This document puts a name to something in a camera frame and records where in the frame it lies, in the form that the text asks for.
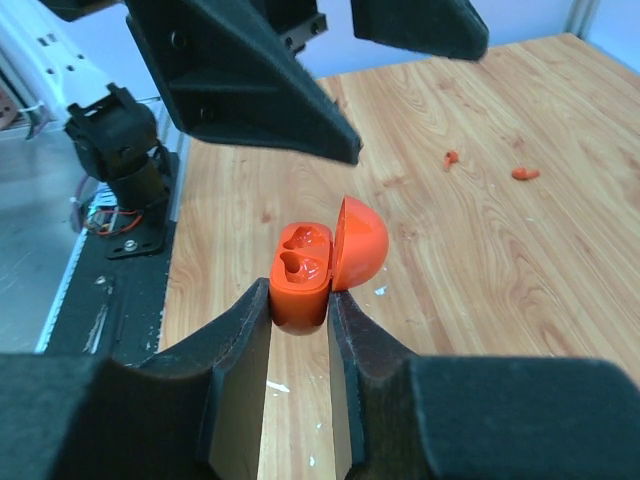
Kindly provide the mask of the orange earbud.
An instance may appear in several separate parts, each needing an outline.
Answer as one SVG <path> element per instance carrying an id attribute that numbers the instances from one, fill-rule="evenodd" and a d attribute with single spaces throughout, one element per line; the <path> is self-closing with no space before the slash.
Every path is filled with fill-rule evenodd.
<path id="1" fill-rule="evenodd" d="M 455 150 L 450 150 L 445 154 L 443 168 L 445 171 L 449 171 L 451 167 L 459 161 L 459 154 Z"/>
<path id="2" fill-rule="evenodd" d="M 540 176 L 540 171 L 538 169 L 517 167 L 512 170 L 511 176 L 518 181 L 528 181 L 538 178 Z"/>

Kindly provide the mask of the orange earbud top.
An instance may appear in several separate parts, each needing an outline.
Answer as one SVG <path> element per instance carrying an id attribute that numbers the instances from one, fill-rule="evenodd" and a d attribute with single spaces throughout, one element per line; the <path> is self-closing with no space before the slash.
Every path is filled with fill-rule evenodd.
<path id="1" fill-rule="evenodd" d="M 538 178 L 540 176 L 540 171 L 538 169 L 517 167 L 512 170 L 511 176 L 518 181 L 528 181 Z"/>

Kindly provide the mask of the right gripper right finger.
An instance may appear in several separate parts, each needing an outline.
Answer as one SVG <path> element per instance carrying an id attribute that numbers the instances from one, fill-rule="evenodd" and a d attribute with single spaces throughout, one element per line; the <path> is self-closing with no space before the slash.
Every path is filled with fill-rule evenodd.
<path id="1" fill-rule="evenodd" d="M 590 358 L 421 356 L 328 304 L 340 479 L 635 479 L 639 390 Z"/>

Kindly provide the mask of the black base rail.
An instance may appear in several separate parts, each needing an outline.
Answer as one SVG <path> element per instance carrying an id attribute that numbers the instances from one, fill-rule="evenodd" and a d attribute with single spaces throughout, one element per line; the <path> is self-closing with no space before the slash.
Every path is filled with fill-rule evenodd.
<path id="1" fill-rule="evenodd" d="M 115 238 L 83 231 L 36 342 L 37 354 L 109 355 L 133 365 L 157 351 L 184 180 L 179 155 L 186 151 L 182 140 L 171 145 L 177 151 L 170 155 L 164 231 L 147 238 L 146 221 Z"/>

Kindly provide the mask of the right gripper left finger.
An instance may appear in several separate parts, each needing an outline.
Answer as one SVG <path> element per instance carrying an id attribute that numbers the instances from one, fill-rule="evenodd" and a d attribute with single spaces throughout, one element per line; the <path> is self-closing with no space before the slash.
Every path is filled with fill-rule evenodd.
<path id="1" fill-rule="evenodd" d="M 5 479 L 253 479 L 271 320 L 266 279 L 136 365 L 100 355 L 1 358 Z"/>

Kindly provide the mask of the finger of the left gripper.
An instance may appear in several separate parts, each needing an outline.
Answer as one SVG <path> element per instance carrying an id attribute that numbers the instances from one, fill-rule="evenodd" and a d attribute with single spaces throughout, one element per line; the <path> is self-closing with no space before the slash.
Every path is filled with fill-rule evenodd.
<path id="1" fill-rule="evenodd" d="M 489 28 L 468 0 L 360 0 L 351 9 L 362 40 L 466 61 L 488 50 Z"/>
<path id="2" fill-rule="evenodd" d="M 355 165 L 361 140 L 250 1 L 129 1 L 127 24 L 176 127 L 201 141 Z"/>

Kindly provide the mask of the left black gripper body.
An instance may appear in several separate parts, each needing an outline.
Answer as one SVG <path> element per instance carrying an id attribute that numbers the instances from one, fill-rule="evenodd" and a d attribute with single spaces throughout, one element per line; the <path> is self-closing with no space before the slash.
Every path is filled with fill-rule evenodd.
<path id="1" fill-rule="evenodd" d="M 326 15 L 318 11 L 316 0 L 251 0 L 250 4 L 293 53 L 327 30 Z"/>

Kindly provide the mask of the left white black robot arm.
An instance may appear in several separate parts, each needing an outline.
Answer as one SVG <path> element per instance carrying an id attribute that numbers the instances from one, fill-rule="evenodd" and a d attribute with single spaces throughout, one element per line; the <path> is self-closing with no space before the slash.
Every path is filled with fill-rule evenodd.
<path id="1" fill-rule="evenodd" d="M 1 62 L 26 83 L 33 120 L 63 123 L 85 172 L 114 193 L 114 213 L 91 229 L 107 257 L 164 249 L 177 161 L 137 102 L 46 15 L 73 22 L 103 1 L 5 1 Z M 130 1 L 126 22 L 174 125 L 203 142 L 299 151 L 356 164 L 361 140 L 297 61 L 327 21 L 313 1 Z M 468 1 L 355 1 L 357 38 L 477 61 L 489 30 Z"/>

